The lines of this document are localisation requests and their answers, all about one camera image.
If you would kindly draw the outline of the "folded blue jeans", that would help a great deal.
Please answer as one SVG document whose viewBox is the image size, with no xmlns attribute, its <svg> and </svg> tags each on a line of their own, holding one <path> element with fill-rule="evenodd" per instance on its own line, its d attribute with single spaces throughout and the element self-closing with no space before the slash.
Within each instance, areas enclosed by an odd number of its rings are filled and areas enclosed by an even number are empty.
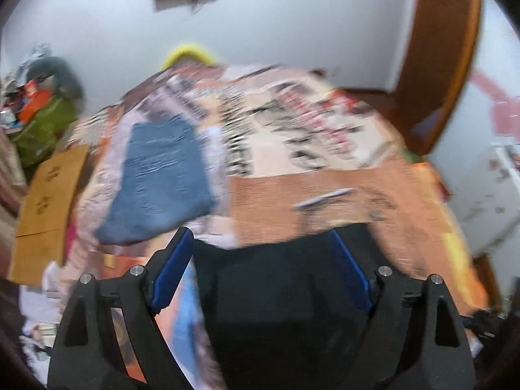
<svg viewBox="0 0 520 390">
<path fill-rule="evenodd" d="M 215 204 L 194 128 L 179 116 L 137 123 L 120 189 L 95 236 L 103 245 L 147 241 L 210 213 Z"/>
</svg>

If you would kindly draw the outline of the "brown wooden door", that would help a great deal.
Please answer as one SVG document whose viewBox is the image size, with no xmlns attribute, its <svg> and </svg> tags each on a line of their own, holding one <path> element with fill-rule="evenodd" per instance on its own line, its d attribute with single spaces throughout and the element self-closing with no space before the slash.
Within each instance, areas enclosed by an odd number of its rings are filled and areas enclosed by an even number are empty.
<svg viewBox="0 0 520 390">
<path fill-rule="evenodd" d="M 372 104 L 419 156 L 433 150 L 455 109 L 476 47 L 480 8 L 481 0 L 417 0 L 395 89 L 346 89 Z"/>
</svg>

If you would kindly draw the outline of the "green patterned storage box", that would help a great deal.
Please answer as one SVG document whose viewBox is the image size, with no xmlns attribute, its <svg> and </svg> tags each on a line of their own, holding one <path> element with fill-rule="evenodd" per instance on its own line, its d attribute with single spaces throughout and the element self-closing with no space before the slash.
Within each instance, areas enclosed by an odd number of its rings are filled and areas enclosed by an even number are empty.
<svg viewBox="0 0 520 390">
<path fill-rule="evenodd" d="M 77 111 L 69 99 L 53 96 L 39 109 L 11 141 L 23 168 L 41 163 L 55 149 L 69 125 L 77 120 Z"/>
</svg>

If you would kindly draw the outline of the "black pants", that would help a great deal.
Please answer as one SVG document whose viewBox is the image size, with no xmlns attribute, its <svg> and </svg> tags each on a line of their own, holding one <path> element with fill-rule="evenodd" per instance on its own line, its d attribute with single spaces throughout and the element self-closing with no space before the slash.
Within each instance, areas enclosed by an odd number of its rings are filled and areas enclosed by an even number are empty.
<svg viewBox="0 0 520 390">
<path fill-rule="evenodd" d="M 280 243 L 194 244 L 199 301 L 229 389 L 378 389 L 404 337 L 385 313 L 387 264 L 365 224 Z"/>
</svg>

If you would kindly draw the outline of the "grey plush toy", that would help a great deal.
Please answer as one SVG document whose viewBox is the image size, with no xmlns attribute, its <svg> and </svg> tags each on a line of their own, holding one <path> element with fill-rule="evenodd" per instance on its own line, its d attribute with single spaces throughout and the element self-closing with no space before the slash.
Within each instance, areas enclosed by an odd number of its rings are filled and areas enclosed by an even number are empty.
<svg viewBox="0 0 520 390">
<path fill-rule="evenodd" d="M 72 67 L 61 57 L 43 57 L 32 62 L 26 73 L 26 80 L 42 82 L 53 78 L 53 91 L 68 99 L 82 99 L 83 87 Z"/>
</svg>

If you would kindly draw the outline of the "white sewing machine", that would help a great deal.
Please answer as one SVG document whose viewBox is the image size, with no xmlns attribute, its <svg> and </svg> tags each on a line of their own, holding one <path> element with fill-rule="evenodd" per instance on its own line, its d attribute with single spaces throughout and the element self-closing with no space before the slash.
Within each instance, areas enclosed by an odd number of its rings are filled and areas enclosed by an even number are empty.
<svg viewBox="0 0 520 390">
<path fill-rule="evenodd" d="M 448 201 L 472 256 L 494 251 L 519 229 L 519 171 L 509 146 L 484 151 Z"/>
</svg>

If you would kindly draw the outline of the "orange box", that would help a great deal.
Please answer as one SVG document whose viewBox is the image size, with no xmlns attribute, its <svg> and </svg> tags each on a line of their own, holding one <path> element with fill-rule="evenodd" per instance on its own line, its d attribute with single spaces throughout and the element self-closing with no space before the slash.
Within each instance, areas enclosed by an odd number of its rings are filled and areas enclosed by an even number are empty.
<svg viewBox="0 0 520 390">
<path fill-rule="evenodd" d="M 51 96 L 51 89 L 40 87 L 35 79 L 29 80 L 24 86 L 23 106 L 18 113 L 19 121 L 28 123 L 39 109 L 47 105 Z"/>
</svg>

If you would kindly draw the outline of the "newspaper print bedsheet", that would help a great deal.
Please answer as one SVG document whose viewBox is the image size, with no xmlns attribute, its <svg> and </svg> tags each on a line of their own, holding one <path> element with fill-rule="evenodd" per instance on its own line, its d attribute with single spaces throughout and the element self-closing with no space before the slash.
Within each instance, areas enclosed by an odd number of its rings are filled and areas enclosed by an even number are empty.
<svg viewBox="0 0 520 390">
<path fill-rule="evenodd" d="M 192 231 L 193 255 L 170 305 L 155 317 L 189 389 L 229 389 L 204 327 L 197 241 L 236 249 L 365 224 L 409 277 L 440 275 L 462 321 L 476 308 L 455 286 L 448 224 L 364 103 L 303 71 L 204 65 L 165 70 L 123 98 L 123 116 L 78 202 L 73 260 L 78 279 L 121 277 L 166 248 L 179 228 Z M 194 128 L 215 206 L 148 241 L 99 243 L 95 233 L 120 189 L 132 128 L 176 116 Z M 143 380 L 121 309 L 112 319 L 128 373 Z"/>
</svg>

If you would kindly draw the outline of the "wooden lap desk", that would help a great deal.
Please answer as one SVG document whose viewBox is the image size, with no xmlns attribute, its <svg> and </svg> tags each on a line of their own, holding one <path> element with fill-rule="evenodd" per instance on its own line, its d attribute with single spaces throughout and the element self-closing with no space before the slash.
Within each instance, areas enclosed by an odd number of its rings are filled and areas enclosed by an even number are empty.
<svg viewBox="0 0 520 390">
<path fill-rule="evenodd" d="M 37 168 L 21 207 L 9 281 L 39 286 L 51 262 L 63 264 L 69 214 L 89 152 L 79 145 Z"/>
</svg>

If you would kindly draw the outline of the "yellow pillow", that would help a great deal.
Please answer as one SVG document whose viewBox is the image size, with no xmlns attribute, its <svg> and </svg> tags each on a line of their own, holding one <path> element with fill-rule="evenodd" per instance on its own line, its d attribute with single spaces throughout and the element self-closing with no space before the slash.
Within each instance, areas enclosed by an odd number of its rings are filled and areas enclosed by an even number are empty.
<svg viewBox="0 0 520 390">
<path fill-rule="evenodd" d="M 161 63 L 163 70 L 173 67 L 179 62 L 191 60 L 205 65 L 215 65 L 217 59 L 204 47 L 195 43 L 185 43 L 170 51 L 166 59 Z"/>
</svg>

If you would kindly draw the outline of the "pink striped curtain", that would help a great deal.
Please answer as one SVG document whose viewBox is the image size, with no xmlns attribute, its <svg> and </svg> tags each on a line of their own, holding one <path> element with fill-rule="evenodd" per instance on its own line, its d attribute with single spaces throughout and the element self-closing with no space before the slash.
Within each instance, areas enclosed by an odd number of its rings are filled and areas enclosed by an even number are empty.
<svg viewBox="0 0 520 390">
<path fill-rule="evenodd" d="M 15 145 L 3 129 L 0 138 L 0 270 L 1 277 L 6 277 L 15 242 L 20 206 L 26 196 L 27 187 Z"/>
</svg>

